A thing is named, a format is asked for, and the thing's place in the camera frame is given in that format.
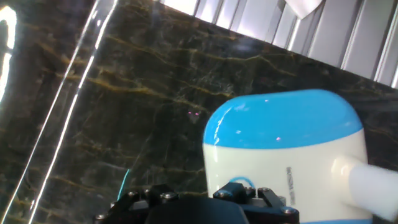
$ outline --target blue and white device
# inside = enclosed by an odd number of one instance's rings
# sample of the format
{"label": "blue and white device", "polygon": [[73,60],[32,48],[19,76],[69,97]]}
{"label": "blue and white device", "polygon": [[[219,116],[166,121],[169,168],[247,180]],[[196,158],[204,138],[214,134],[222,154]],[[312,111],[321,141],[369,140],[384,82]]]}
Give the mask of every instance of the blue and white device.
{"label": "blue and white device", "polygon": [[358,115],[329,91],[229,100],[206,126],[203,153],[209,197],[238,181],[285,197],[301,223],[397,216],[398,174],[368,165]]}

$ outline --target screw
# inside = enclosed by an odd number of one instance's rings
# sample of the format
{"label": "screw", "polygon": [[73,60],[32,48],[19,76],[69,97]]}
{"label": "screw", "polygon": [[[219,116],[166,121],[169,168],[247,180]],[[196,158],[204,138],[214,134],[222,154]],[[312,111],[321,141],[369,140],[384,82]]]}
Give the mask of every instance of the screw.
{"label": "screw", "polygon": [[218,192],[218,196],[220,196],[220,198],[225,197],[225,193],[224,192]]}
{"label": "screw", "polygon": [[292,207],[282,207],[282,212],[285,214],[293,214],[296,212],[296,209]]}
{"label": "screw", "polygon": [[95,218],[98,220],[102,220],[102,219],[106,218],[106,215],[100,214],[100,215],[95,216]]}
{"label": "screw", "polygon": [[166,193],[162,193],[160,196],[164,199],[172,199],[172,198],[175,198],[177,196],[177,194],[174,192],[166,192]]}
{"label": "screw", "polygon": [[270,191],[271,189],[269,189],[268,187],[260,187],[259,188],[259,191],[262,191],[262,192],[267,192],[267,191]]}

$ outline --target black mount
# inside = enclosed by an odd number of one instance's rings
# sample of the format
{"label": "black mount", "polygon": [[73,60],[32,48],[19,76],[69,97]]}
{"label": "black mount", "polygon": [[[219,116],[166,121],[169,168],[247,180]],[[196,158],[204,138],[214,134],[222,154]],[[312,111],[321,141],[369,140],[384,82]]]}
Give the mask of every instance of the black mount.
{"label": "black mount", "polygon": [[254,189],[228,183],[213,198],[179,199],[165,184],[129,192],[111,209],[93,219],[94,224],[298,224],[299,211],[286,207],[268,188]]}

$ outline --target dark marble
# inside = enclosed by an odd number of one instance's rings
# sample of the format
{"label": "dark marble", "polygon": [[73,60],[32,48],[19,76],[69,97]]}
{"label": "dark marble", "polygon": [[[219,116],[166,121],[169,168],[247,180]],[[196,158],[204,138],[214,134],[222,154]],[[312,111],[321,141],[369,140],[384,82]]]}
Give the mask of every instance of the dark marble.
{"label": "dark marble", "polygon": [[[127,169],[132,170],[128,187],[167,183],[182,195],[205,195],[203,130],[217,107],[239,95],[333,91],[358,112],[369,162],[398,170],[398,94],[388,86],[150,0],[119,0],[97,51],[95,20],[62,82],[93,1],[0,4],[15,9],[18,19],[0,103],[0,211],[42,132],[6,223],[29,220],[76,93],[34,223],[89,223],[116,200]],[[104,19],[111,5],[101,7],[97,16]],[[3,34],[0,44],[3,55]],[[79,89],[92,55],[93,65]]]}

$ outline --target blue cap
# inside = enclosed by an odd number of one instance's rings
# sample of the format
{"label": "blue cap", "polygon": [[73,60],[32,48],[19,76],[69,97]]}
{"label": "blue cap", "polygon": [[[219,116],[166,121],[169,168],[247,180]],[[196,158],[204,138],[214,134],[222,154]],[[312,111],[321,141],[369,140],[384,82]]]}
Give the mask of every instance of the blue cap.
{"label": "blue cap", "polygon": [[353,107],[325,90],[239,96],[209,119],[204,143],[244,149],[284,149],[340,139],[362,129]]}

